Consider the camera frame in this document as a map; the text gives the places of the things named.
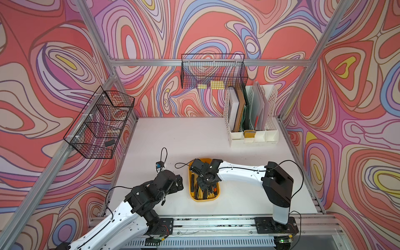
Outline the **yellow plastic storage box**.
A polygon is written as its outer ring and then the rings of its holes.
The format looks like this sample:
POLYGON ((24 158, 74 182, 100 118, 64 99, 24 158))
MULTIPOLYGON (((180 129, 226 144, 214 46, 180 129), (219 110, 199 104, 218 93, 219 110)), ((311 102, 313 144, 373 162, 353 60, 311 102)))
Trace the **yellow plastic storage box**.
POLYGON ((196 202, 208 202, 214 201, 219 198, 221 194, 220 184, 216 183, 208 187, 207 189, 202 189, 197 183, 198 174, 190 170, 190 167, 194 161, 188 163, 189 171, 189 196, 192 200, 196 202))

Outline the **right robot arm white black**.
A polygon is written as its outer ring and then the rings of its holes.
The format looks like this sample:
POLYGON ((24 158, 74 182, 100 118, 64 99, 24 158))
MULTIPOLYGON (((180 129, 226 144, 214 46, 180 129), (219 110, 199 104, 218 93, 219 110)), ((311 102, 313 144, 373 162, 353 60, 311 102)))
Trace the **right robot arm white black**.
POLYGON ((190 194, 195 200, 206 200, 220 194, 219 183, 241 181, 261 186, 273 206, 271 217, 256 218, 258 233, 292 233, 298 229, 289 222, 293 191, 293 178, 276 162, 265 166, 235 165, 212 159, 209 162, 195 159, 189 164, 190 194))

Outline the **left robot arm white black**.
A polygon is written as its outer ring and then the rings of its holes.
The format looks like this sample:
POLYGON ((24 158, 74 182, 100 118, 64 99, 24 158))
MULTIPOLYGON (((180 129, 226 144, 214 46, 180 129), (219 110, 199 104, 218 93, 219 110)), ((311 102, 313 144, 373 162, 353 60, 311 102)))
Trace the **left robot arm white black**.
POLYGON ((182 190, 182 177, 162 170, 154 180, 133 187, 117 208, 87 234, 71 243, 63 242, 56 249, 118 250, 143 235, 162 241, 172 234, 174 219, 160 218, 154 207, 167 195, 182 190))

